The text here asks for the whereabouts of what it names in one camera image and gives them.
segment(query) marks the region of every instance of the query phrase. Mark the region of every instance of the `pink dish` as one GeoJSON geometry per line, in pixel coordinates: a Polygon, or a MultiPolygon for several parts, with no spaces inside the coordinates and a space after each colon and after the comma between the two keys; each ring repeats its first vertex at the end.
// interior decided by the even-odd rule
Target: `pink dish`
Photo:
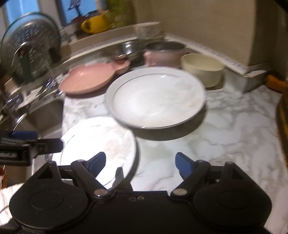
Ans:
{"type": "Polygon", "coordinates": [[[115,74],[124,74],[129,66],[129,60],[80,65],[69,72],[59,85],[59,90],[71,95],[91,93],[105,86],[115,74]]]}

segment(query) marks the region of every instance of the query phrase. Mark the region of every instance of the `pink cup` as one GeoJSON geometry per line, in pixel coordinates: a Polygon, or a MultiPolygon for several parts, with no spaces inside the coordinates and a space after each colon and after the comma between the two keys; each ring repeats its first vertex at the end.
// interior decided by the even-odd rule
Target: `pink cup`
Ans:
{"type": "Polygon", "coordinates": [[[185,45],[173,41],[153,42],[147,45],[144,54],[148,67],[181,67],[181,57],[186,54],[185,45]]]}

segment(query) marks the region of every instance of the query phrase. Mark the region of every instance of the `white container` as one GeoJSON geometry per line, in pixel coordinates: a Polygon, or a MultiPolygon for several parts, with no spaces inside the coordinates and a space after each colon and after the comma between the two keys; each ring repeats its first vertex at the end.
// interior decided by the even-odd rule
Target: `white container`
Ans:
{"type": "Polygon", "coordinates": [[[216,86],[224,74],[224,65],[204,54],[186,54],[181,57],[181,68],[197,76],[206,88],[216,86]]]}
{"type": "Polygon", "coordinates": [[[136,36],[141,40],[158,39],[165,37],[161,22],[146,22],[133,25],[136,36]]]}

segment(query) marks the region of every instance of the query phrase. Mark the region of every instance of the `wall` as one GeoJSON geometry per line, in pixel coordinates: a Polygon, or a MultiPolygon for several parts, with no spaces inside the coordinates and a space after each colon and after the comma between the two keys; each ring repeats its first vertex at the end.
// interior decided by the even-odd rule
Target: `wall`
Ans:
{"type": "Polygon", "coordinates": [[[4,15],[2,13],[2,9],[0,8],[0,41],[6,31],[6,25],[4,21],[4,15]]]}
{"type": "Polygon", "coordinates": [[[277,3],[274,0],[257,0],[256,4],[254,39],[249,65],[271,61],[277,38],[277,3]]]}
{"type": "Polygon", "coordinates": [[[54,19],[55,23],[60,28],[62,25],[61,25],[61,21],[60,21],[56,2],[51,1],[51,0],[49,0],[49,1],[48,0],[38,0],[38,4],[39,4],[40,11],[42,11],[43,13],[49,15],[52,19],[54,19]]]}
{"type": "Polygon", "coordinates": [[[277,7],[278,26],[274,53],[271,57],[273,67],[285,78],[288,78],[288,30],[287,14],[277,7]]]}
{"type": "Polygon", "coordinates": [[[136,12],[137,23],[144,23],[153,20],[151,0],[132,0],[136,12]]]}
{"type": "Polygon", "coordinates": [[[167,32],[250,64],[256,0],[151,0],[151,4],[154,20],[163,22],[167,32]]]}

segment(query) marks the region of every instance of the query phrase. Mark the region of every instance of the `plate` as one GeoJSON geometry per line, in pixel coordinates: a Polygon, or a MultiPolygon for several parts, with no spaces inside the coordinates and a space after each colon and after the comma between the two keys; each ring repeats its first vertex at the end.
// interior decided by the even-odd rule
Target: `plate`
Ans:
{"type": "Polygon", "coordinates": [[[142,129],[162,129],[193,118],[206,102],[206,89],[195,76],[170,67],[131,71],[106,92],[106,106],[118,121],[142,129]]]}
{"type": "Polygon", "coordinates": [[[80,65],[69,72],[66,79],[59,85],[59,90],[71,95],[91,93],[104,87],[115,73],[122,75],[129,67],[130,61],[128,60],[80,65]]]}
{"type": "Polygon", "coordinates": [[[106,154],[106,165],[96,179],[107,189],[117,185],[113,182],[118,167],[123,168],[124,178],[128,175],[136,155],[132,131],[119,125],[112,117],[82,120],[61,139],[64,149],[53,154],[52,158],[57,165],[70,165],[79,159],[89,160],[99,152],[106,154]]]}

